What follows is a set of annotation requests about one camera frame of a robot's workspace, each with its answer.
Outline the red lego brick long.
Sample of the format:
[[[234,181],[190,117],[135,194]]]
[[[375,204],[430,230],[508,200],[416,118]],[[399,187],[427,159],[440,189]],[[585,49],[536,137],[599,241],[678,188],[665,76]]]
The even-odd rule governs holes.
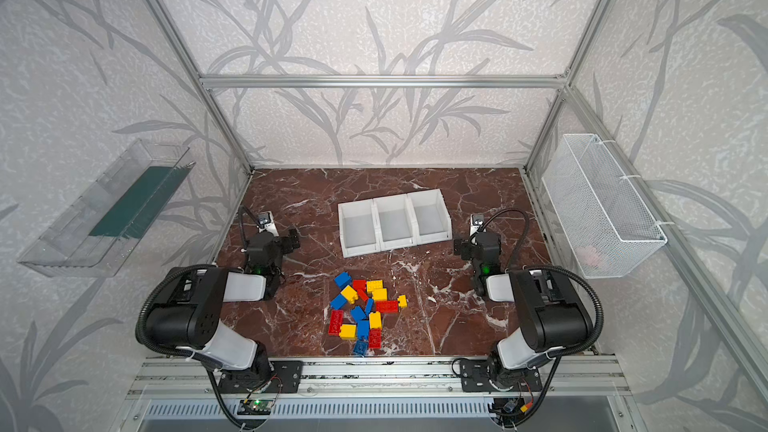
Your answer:
[[[341,332],[343,321],[344,312],[342,310],[332,310],[328,326],[328,334],[330,336],[338,336]]]

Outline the red lego brick small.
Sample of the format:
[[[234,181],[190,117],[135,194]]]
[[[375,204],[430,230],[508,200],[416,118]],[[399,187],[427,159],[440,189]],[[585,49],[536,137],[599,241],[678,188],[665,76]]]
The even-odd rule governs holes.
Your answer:
[[[354,280],[352,286],[357,292],[363,295],[367,294],[367,282],[365,280]]]

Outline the blue lego brick top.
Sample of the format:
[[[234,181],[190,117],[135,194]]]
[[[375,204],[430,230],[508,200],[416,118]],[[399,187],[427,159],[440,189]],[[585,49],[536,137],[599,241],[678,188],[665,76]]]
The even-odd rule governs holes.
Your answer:
[[[342,272],[334,278],[336,286],[343,290],[353,282],[352,277],[347,272]]]

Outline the yellow six-stud lego brick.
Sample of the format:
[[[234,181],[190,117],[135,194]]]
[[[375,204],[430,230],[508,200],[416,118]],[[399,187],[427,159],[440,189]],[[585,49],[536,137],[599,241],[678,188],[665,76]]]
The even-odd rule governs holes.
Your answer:
[[[368,293],[372,293],[375,290],[383,289],[383,281],[382,280],[370,280],[366,282],[366,291]]]

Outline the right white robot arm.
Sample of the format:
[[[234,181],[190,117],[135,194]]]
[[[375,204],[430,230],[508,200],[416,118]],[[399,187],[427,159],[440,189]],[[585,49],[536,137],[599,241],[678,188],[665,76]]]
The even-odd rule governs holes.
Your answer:
[[[500,236],[494,232],[456,239],[453,248],[472,264],[476,291],[492,302],[512,303],[518,323],[487,358],[455,361],[464,392],[542,391],[541,367],[584,352],[599,338],[604,308],[578,274],[554,265],[503,271]]]

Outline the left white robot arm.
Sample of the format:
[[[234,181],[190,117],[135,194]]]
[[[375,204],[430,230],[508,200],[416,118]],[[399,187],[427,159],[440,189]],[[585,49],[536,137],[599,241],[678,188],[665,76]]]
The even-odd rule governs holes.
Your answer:
[[[274,298],[283,256],[299,247],[294,228],[285,236],[262,230],[246,241],[243,269],[215,264],[172,268],[141,307],[137,341],[153,352],[200,362],[219,394],[296,393],[303,363],[270,360],[266,346],[224,324],[221,311],[226,303]]]

